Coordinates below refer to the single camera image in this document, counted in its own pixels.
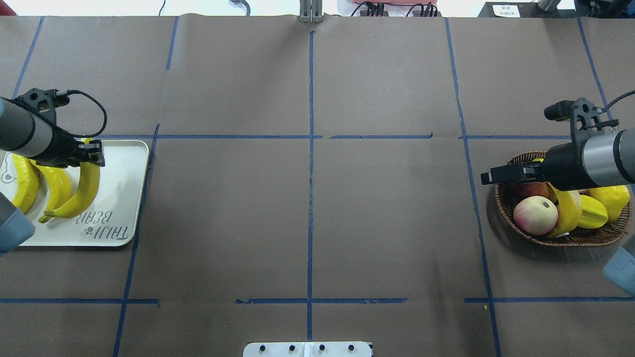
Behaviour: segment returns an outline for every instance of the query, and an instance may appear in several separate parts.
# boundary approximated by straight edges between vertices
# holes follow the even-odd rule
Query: banana
[[[84,212],[93,202],[99,190],[100,167],[91,163],[79,164],[79,183],[75,194],[62,206],[44,210],[47,217],[70,219]]]
[[[574,230],[580,223],[582,217],[581,204],[578,205],[580,194],[578,191],[560,191],[549,184],[558,197],[558,221],[551,232],[547,233],[547,238],[555,238],[560,234],[564,234]]]
[[[31,163],[44,175],[46,182],[48,183],[48,202],[46,204],[47,210],[54,210],[59,206],[62,206],[73,195],[73,187],[70,184],[69,176],[64,169],[49,166],[39,166],[35,161],[31,160]],[[42,215],[37,221],[40,223],[47,223],[51,217]]]
[[[37,197],[37,189],[39,188],[37,171],[29,159],[16,154],[12,155],[13,163],[18,173],[18,192],[11,203],[19,208],[22,213],[27,213]]]

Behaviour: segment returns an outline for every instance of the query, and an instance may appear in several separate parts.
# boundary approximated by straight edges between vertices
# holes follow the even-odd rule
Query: wicker basket
[[[531,162],[535,158],[544,158],[545,151],[530,151],[514,156],[508,160],[505,165],[515,163]],[[505,184],[494,185],[494,200],[498,212],[502,215],[505,222],[520,236],[528,241],[544,246],[605,246],[612,244],[621,239],[628,233],[629,225],[632,219],[631,202],[622,209],[620,218],[615,223],[605,224],[597,229],[576,228],[569,235],[549,239],[544,236],[530,236],[523,232],[514,223],[513,212],[518,204],[517,200],[506,194]]]

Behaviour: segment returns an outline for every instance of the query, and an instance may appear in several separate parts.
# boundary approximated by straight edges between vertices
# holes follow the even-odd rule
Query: yellow fruit
[[[12,154],[15,170],[18,173],[18,192],[11,201],[22,213],[27,213],[37,197],[39,180],[37,171],[29,161],[22,156]]]
[[[600,228],[608,221],[606,208],[598,200],[593,197],[581,195],[582,198],[582,216],[578,227],[580,228]]]
[[[44,210],[47,217],[70,219],[84,212],[95,200],[99,190],[100,167],[91,163],[79,164],[79,183],[75,194],[62,206]]]
[[[62,206],[73,195],[73,187],[70,184],[69,176],[64,169],[49,166],[39,166],[35,161],[31,160],[31,163],[44,175],[46,182],[48,183],[48,202],[46,204],[47,210],[54,210],[59,206]],[[46,223],[51,217],[43,215],[37,221],[40,223]]]
[[[589,189],[588,195],[606,207],[609,223],[617,221],[622,209],[631,200],[629,189],[624,185]]]
[[[556,193],[556,197],[558,197],[558,204],[556,205],[558,209],[558,221],[554,229],[547,233],[547,237],[555,238],[574,230],[578,226],[580,218],[582,217],[582,209],[576,204],[577,197],[574,198],[574,196],[580,195],[578,191],[560,191],[553,187],[552,184],[549,184],[549,186],[551,186],[551,189]]]

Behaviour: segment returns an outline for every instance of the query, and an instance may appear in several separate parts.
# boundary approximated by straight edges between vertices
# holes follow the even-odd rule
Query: cable
[[[251,6],[249,6],[249,3],[247,3],[246,0],[242,0],[241,3],[244,5],[244,8],[246,10],[246,13],[244,15],[245,16],[251,15]]]
[[[425,6],[425,11],[421,11],[421,17],[436,17],[439,11],[437,7],[432,4],[432,1]]]
[[[602,113],[606,113],[608,111],[608,109],[613,106],[613,104],[615,104],[615,103],[619,102],[620,100],[628,97],[629,95],[633,95],[633,94],[635,94],[635,90],[632,90],[630,92],[624,93],[621,96],[613,99],[609,104],[606,105],[606,107],[604,109],[602,109]]]
[[[165,2],[166,0],[163,0],[163,5],[161,5],[161,9],[159,10],[159,16],[161,16],[161,12],[163,11],[163,8],[165,7]]]
[[[366,7],[368,8],[368,11],[370,11],[370,9],[375,7],[375,4],[373,4],[372,2],[364,1],[361,4],[358,4],[358,6],[355,8],[355,10],[353,10],[353,13],[351,14],[352,17],[355,16],[355,13],[357,12],[357,10],[359,10],[360,7],[362,7],[362,5],[366,5]]]
[[[412,12],[412,10],[417,7],[417,6],[421,6],[421,12],[424,12],[424,5],[422,3],[418,3],[418,4],[414,4],[413,6],[410,6],[410,10],[408,10],[408,13],[406,14],[406,17],[408,17],[408,15],[410,15],[410,13]]]
[[[101,109],[101,110],[102,110],[102,113],[104,114],[104,123],[102,124],[102,127],[101,127],[101,128],[100,128],[100,129],[99,129],[96,133],[91,134],[91,135],[77,135],[77,134],[71,134],[71,133],[67,132],[67,131],[66,131],[66,130],[64,130],[64,129],[61,129],[61,128],[60,128],[60,129],[61,129],[62,131],[65,131],[67,134],[69,134],[69,135],[71,135],[71,136],[73,136],[73,137],[76,137],[76,138],[92,138],[92,137],[96,137],[97,135],[99,135],[99,134],[103,133],[103,132],[104,132],[104,129],[106,129],[106,123],[108,123],[108,114],[106,114],[106,110],[105,110],[105,109],[104,109],[104,107],[101,105],[101,103],[100,103],[100,102],[97,102],[97,99],[95,99],[95,98],[91,97],[90,95],[88,95],[88,94],[84,93],[84,92],[83,92],[83,91],[81,91],[81,90],[67,90],[67,91],[66,91],[66,94],[68,94],[68,95],[71,95],[71,94],[81,94],[81,95],[83,95],[84,97],[86,97],[86,98],[90,99],[93,103],[97,104],[97,106],[99,107],[99,109]]]

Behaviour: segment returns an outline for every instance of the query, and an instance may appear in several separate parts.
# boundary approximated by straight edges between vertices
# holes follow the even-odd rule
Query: blue tape grid
[[[587,53],[589,59],[589,65],[591,66],[591,71],[596,80],[596,84],[598,86],[598,90],[600,92],[602,101],[604,105],[606,105],[606,98],[604,91],[602,89],[598,73],[596,71],[593,59],[591,57],[591,52],[589,50],[589,45],[586,40],[586,36],[584,34],[584,28],[582,25],[582,20],[578,17],[578,27],[580,30],[580,35],[582,38],[582,42],[584,44],[585,51]],[[22,80],[24,78],[27,66],[29,64],[30,58],[33,54],[35,45],[37,43],[37,39],[39,37],[40,31],[42,29],[44,23],[44,17],[40,18],[39,25],[37,27],[36,33],[34,34],[33,41],[29,48],[29,52],[25,59],[24,65],[20,72],[20,76],[18,78],[17,84],[15,86],[15,90],[13,93],[13,97],[17,96],[17,93],[20,89],[20,85],[22,84]],[[492,332],[494,336],[495,350],[497,356],[500,356],[500,342],[498,339],[498,330],[497,323],[495,317],[495,307],[494,304],[506,304],[506,303],[533,303],[533,302],[635,302],[635,297],[493,297],[491,292],[491,281],[489,277],[489,270],[487,265],[487,257],[485,250],[485,243],[483,241],[483,232],[481,228],[480,221],[480,213],[478,209],[478,200],[476,197],[476,190],[474,187],[474,177],[472,172],[472,165],[469,156],[469,140],[518,140],[518,139],[543,139],[543,140],[567,140],[569,136],[566,135],[468,135],[467,129],[465,127],[465,120],[463,115],[463,110],[460,103],[459,97],[459,86],[458,86],[458,76],[457,76],[457,68],[455,64],[453,46],[451,41],[451,33],[450,33],[450,23],[448,19],[445,19],[446,25],[446,33],[448,40],[448,49],[450,52],[450,60],[451,60],[451,69],[452,75],[455,85],[455,95],[457,101],[458,113],[461,118],[461,129],[462,136],[459,139],[462,139],[464,142],[465,149],[465,159],[468,168],[468,176],[470,180],[470,186],[472,191],[472,203],[474,205],[474,211],[477,217],[478,227],[479,227],[479,242],[481,243],[481,260],[483,262],[483,272],[485,276],[486,289],[488,293],[487,298],[466,298],[464,302],[466,304],[488,304],[490,309],[490,317],[492,322]],[[178,17],[175,17],[174,27],[171,37],[170,43],[170,52],[168,54],[168,61],[166,64],[166,70],[168,71],[171,66],[172,61],[172,53],[174,50],[176,33],[178,27]],[[322,139],[321,135],[314,134],[314,108],[313,108],[313,54],[314,54],[314,34],[312,31],[310,33],[309,38],[309,127],[310,134],[309,135],[159,135],[159,126],[157,125],[155,132],[153,135],[102,135],[100,138],[104,139],[152,139],[152,149],[150,150],[150,159],[148,162],[148,170],[145,177],[144,182],[144,191],[142,196],[142,204],[139,212],[140,221],[141,214],[143,212],[143,207],[145,203],[145,199],[147,197],[147,181],[149,174],[152,169],[153,160],[154,160],[154,151],[156,148],[156,142],[158,139],[309,139],[309,232],[308,232],[308,257],[307,257],[307,298],[300,299],[248,299],[246,301],[236,300],[236,304],[307,304],[307,338],[308,340],[312,340],[312,305],[313,304],[402,304],[407,301],[405,298],[388,298],[388,299],[315,299],[312,296],[312,228],[313,228],[313,192],[312,192],[312,174],[313,174],[313,166],[314,166],[314,140]],[[328,139],[430,139],[432,138],[432,133],[430,135],[335,135],[329,137]],[[130,265],[128,268],[128,275],[126,278],[126,286],[124,289],[124,297],[123,299],[0,299],[0,304],[121,304],[121,314],[119,319],[119,326],[117,327],[117,337],[116,343],[113,350],[113,356],[117,356],[119,353],[119,347],[121,343],[121,336],[123,334],[123,326],[125,321],[126,307],[128,304],[147,304],[147,305],[156,305],[159,306],[159,301],[157,299],[129,299],[130,297],[130,285],[131,279],[133,276],[133,270],[135,265],[135,258],[137,254],[138,248],[138,230],[139,226],[137,226],[137,231],[135,232],[135,238],[133,241],[133,249],[130,258]]]
[[[481,214],[479,213],[478,199],[476,198],[476,188],[474,187],[474,174],[472,173],[472,161],[470,160],[470,149],[469,149],[469,142],[467,138],[467,129],[465,127],[465,118],[463,116],[463,108],[461,108],[461,101],[459,98],[457,66],[454,59],[454,49],[452,48],[452,36],[450,34],[450,21],[448,20],[448,18],[445,18],[445,28],[446,28],[446,33],[448,35],[448,49],[450,51],[452,77],[454,78],[454,90],[457,97],[458,116],[461,118],[461,132],[462,132],[461,138],[463,140],[463,147],[465,149],[465,161],[467,162],[467,174],[470,180],[470,188],[472,191],[472,204],[474,205],[474,213],[476,214],[476,223],[478,225],[478,239],[481,244],[481,261],[483,263],[485,287],[487,290],[487,298],[490,299],[490,301],[488,301],[488,305],[490,306],[489,312],[490,312],[490,321],[491,321],[491,332],[494,338],[494,350],[496,350],[496,355],[500,357],[501,356],[500,341],[498,339],[498,326],[496,323],[496,312],[495,312],[494,303],[491,301],[493,296],[491,294],[490,270],[487,265],[485,241],[483,240],[483,228],[481,227]]]
[[[137,248],[139,246],[139,231],[141,226],[141,218],[143,217],[145,200],[148,197],[148,179],[152,172],[154,164],[154,151],[157,145],[157,136],[159,135],[159,125],[154,129],[154,137],[152,138],[152,147],[150,148],[150,158],[148,159],[147,169],[145,171],[144,189],[141,195],[141,203],[139,204],[139,217],[137,218],[137,230],[132,245],[132,253],[130,254],[130,264],[128,266],[128,276],[126,278],[126,287],[124,288],[123,301],[121,303],[121,313],[119,314],[119,325],[117,326],[117,337],[115,339],[115,347],[112,352],[113,357],[119,356],[119,347],[121,345],[121,336],[123,334],[123,324],[126,319],[126,308],[128,307],[130,297],[130,284],[132,282],[132,273],[135,268],[135,259],[137,257]]]

